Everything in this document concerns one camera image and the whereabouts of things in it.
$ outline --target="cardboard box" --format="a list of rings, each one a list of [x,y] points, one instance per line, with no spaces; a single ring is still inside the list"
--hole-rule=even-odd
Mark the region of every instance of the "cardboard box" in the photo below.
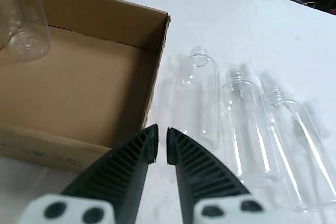
[[[121,0],[43,0],[51,50],[0,50],[0,155],[81,171],[146,123],[170,21]]]

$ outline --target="white table surface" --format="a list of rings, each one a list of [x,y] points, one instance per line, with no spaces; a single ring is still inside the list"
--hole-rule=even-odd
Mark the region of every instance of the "white table surface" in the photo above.
[[[175,168],[166,164],[165,134],[177,67],[196,45],[205,46],[217,61],[222,84],[231,63],[249,60],[257,71],[271,68],[298,100],[316,98],[331,128],[336,127],[335,16],[287,0],[126,1],[167,11],[172,20],[148,121],[160,127],[159,153],[149,166],[137,223],[182,223]],[[336,153],[334,136],[324,145]],[[1,222],[13,223],[31,199],[61,191],[74,177],[1,158]]]

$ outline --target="bottle neck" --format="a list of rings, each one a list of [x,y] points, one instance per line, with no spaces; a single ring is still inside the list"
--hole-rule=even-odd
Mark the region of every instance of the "bottle neck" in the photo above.
[[[228,73],[226,73],[225,80],[226,82],[235,82],[243,79],[243,73],[239,69],[232,69]]]
[[[271,108],[277,108],[286,101],[284,93],[279,88],[271,89],[265,97]]]
[[[192,58],[193,65],[195,67],[203,67],[211,61],[211,58],[208,56],[208,51],[206,48],[201,46],[194,47],[191,51],[190,57]]]

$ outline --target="clear plastic bottle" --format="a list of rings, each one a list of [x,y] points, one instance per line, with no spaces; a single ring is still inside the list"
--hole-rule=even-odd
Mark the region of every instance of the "clear plastic bottle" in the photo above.
[[[261,76],[291,209],[306,212],[336,203],[336,171],[309,114],[269,79]]]
[[[0,44],[20,60],[34,60],[49,51],[42,0],[0,0]]]
[[[303,104],[306,112],[309,114],[309,119],[314,124],[318,131],[321,140],[326,140],[331,136],[330,124],[327,118],[323,115],[317,100],[311,99]]]
[[[226,164],[250,190],[272,185],[278,166],[259,87],[233,69],[220,94]]]
[[[182,60],[176,80],[171,126],[207,149],[219,146],[219,73],[203,47]]]

